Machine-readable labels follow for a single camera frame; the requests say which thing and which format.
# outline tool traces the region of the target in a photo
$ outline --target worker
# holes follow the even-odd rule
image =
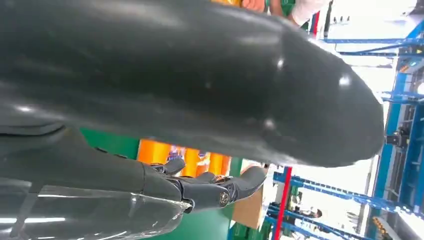
[[[271,15],[287,18],[301,27],[329,3],[330,0],[242,0],[241,6],[260,13],[269,8]]]
[[[323,215],[323,211],[313,206],[304,209],[296,206],[294,212],[312,219],[320,218]]]

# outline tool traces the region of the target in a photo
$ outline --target white sleeve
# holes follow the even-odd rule
[[[291,16],[298,25],[302,26],[329,2],[330,0],[296,0]]]

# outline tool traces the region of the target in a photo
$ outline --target blue steel beam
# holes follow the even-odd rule
[[[412,31],[408,34],[406,37],[407,39],[417,39],[420,34],[423,31],[424,21],[420,22]],[[401,44],[405,42],[392,42],[389,44]],[[407,75],[404,73],[397,73],[395,84],[393,90],[397,93],[401,93],[405,90],[405,82],[407,79]],[[398,128],[398,121],[399,121],[399,115],[400,115],[401,105],[400,104],[394,104],[392,103],[390,106],[389,114],[387,116],[387,123],[386,123],[386,133],[392,134],[396,129]],[[381,155],[379,158],[379,164],[378,164],[378,173],[377,178],[374,185],[374,197],[382,198],[384,196],[385,187],[386,187],[386,181],[387,176],[390,168],[390,161],[392,159],[392,151],[393,146],[390,144],[385,144]],[[380,211],[378,209],[372,209],[370,211],[369,217],[368,217],[368,223],[372,221],[372,217],[380,215]],[[370,226],[367,231],[366,235],[368,237],[375,237],[377,235],[377,228],[373,224],[369,224]]]
[[[410,43],[402,43],[402,44],[395,44],[395,45],[390,45],[390,46],[383,46],[383,47],[377,47],[377,48],[371,48],[371,49],[367,49],[367,50],[361,50],[361,51],[354,51],[352,53],[368,53],[368,52],[375,52],[375,51],[382,51],[382,50],[389,50],[389,49],[398,49],[398,48],[403,48],[403,47],[407,47],[410,46]]]
[[[395,53],[395,52],[352,52],[352,51],[339,51],[340,55],[344,56],[373,56],[373,57],[386,57],[386,58],[424,58],[424,54],[418,53]]]
[[[399,97],[408,97],[408,98],[424,98],[423,94],[419,94],[416,92],[411,92],[411,91],[404,91],[402,93],[399,92],[393,92],[393,91],[382,91],[382,94],[390,94],[390,95],[395,95],[395,96],[399,96]]]
[[[279,211],[279,208],[278,207],[269,206],[269,212],[276,214],[276,213],[278,213],[278,211]],[[333,233],[333,234],[335,234],[335,235],[337,235],[337,236],[339,236],[339,237],[341,237],[343,239],[354,238],[356,240],[373,240],[373,239],[368,238],[368,237],[363,237],[363,236],[360,236],[360,235],[357,235],[357,234],[353,234],[353,233],[350,233],[350,232],[346,232],[346,231],[337,229],[337,228],[332,227],[332,226],[328,226],[328,225],[326,225],[324,223],[321,223],[319,221],[315,221],[315,220],[313,220],[313,219],[311,219],[309,217],[305,217],[305,216],[303,216],[301,214],[297,214],[297,213],[292,212],[292,211],[289,211],[289,210],[285,210],[284,211],[284,214],[286,216],[290,216],[290,217],[293,217],[293,218],[296,218],[296,219],[300,219],[302,221],[305,221],[305,222],[308,222],[308,223],[317,225],[319,227],[322,227],[324,229],[327,229],[329,232],[331,232],[331,233]]]
[[[404,204],[410,204],[408,199],[410,198],[412,189],[409,189],[411,186],[408,184],[409,171],[413,170],[413,163],[418,160],[421,153],[422,144],[418,138],[421,136],[420,131],[422,131],[423,125],[421,118],[424,117],[423,114],[424,112],[421,106],[415,108],[412,127],[410,130],[409,144],[406,150],[405,163],[403,165],[402,180],[400,182],[399,201]]]
[[[418,120],[417,120],[417,128],[415,129],[417,134],[417,137],[421,137],[423,134],[423,127],[422,127],[422,121],[421,118],[423,117],[422,115],[424,115],[423,106],[417,106],[415,112],[418,112]],[[415,194],[413,197],[413,211],[415,213],[418,213],[421,211],[422,209],[422,203],[423,203],[423,194],[424,194],[424,154],[423,154],[423,143],[422,141],[420,141],[420,143],[417,144],[417,146],[415,146],[416,148],[419,148],[420,151],[420,164],[419,164],[419,170],[418,170],[418,179],[415,182]]]
[[[279,179],[280,175],[283,176],[284,174],[281,174],[281,173],[274,174],[274,179],[277,179],[277,181],[278,180],[281,181],[281,179]],[[397,208],[407,207],[401,203],[389,201],[380,197],[370,197],[362,193],[347,191],[347,190],[337,188],[334,186],[303,179],[299,176],[292,176],[290,185],[296,186],[299,188],[309,189],[315,192],[320,192],[320,193],[341,198],[344,200],[353,200],[359,204],[370,205],[373,208],[382,209],[385,211],[389,211],[391,213],[395,213]]]
[[[328,44],[424,44],[424,39],[416,38],[409,34],[407,38],[381,38],[381,39],[330,39],[324,38],[322,41]]]
[[[280,183],[284,183],[286,181],[286,171],[284,172],[274,172],[274,177],[273,180],[275,182],[280,182]]]
[[[408,105],[418,105],[419,103],[415,100],[404,100],[404,99],[392,99],[388,97],[381,98],[383,102],[389,102],[393,104],[408,104]]]
[[[272,224],[272,227],[273,228],[275,228],[276,225],[277,225],[277,221],[274,218],[272,218],[272,217],[266,216],[265,217],[265,221],[267,221],[268,223]],[[287,222],[283,222],[282,223],[282,227],[285,228],[285,229],[289,229],[289,230],[298,232],[298,233],[300,233],[300,234],[302,234],[304,236],[307,236],[307,237],[312,237],[312,238],[316,238],[316,239],[319,239],[319,240],[329,240],[328,238],[325,238],[325,237],[322,237],[322,236],[318,236],[318,235],[313,234],[312,232],[309,232],[309,231],[307,231],[307,230],[305,230],[305,229],[303,229],[301,227],[292,225],[292,224],[287,223]]]

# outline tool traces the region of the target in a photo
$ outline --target cardboard box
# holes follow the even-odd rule
[[[274,171],[263,169],[267,175],[262,187],[251,197],[234,204],[232,220],[252,229],[260,229],[267,214],[268,206],[274,200],[269,193],[273,191]]]

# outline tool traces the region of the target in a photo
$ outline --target metal screw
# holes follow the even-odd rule
[[[219,196],[219,203],[221,204],[221,207],[224,207],[228,204],[230,197],[228,193],[221,192],[221,195]]]

